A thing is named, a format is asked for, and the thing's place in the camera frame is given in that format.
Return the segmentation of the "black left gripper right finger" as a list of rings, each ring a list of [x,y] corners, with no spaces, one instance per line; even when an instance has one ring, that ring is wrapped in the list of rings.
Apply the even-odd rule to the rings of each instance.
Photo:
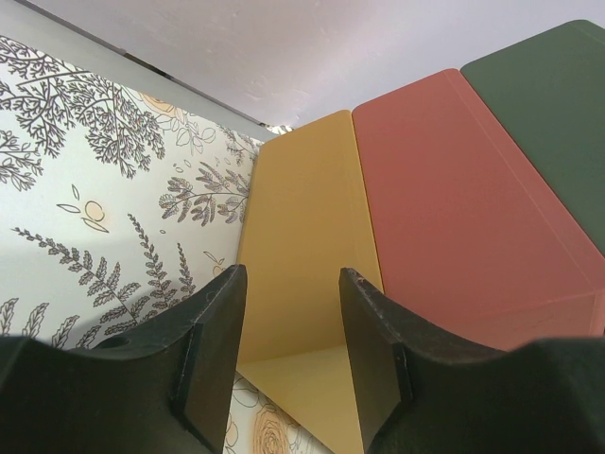
[[[604,341],[466,340],[344,268],[339,295],[367,453],[600,453]]]

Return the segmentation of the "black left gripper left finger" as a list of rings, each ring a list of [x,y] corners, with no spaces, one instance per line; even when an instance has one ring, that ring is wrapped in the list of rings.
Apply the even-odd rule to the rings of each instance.
[[[1,341],[5,453],[219,453],[247,293],[233,265],[92,349]]]

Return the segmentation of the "red drawer box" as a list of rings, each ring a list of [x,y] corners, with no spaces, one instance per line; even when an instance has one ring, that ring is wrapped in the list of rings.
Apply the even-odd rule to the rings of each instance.
[[[465,77],[353,111],[386,295],[500,350],[604,333],[604,258]]]

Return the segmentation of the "green drawer box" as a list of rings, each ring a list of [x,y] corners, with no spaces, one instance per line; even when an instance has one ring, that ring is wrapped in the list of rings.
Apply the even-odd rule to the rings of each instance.
[[[604,248],[604,30],[574,20],[462,75],[587,236]]]

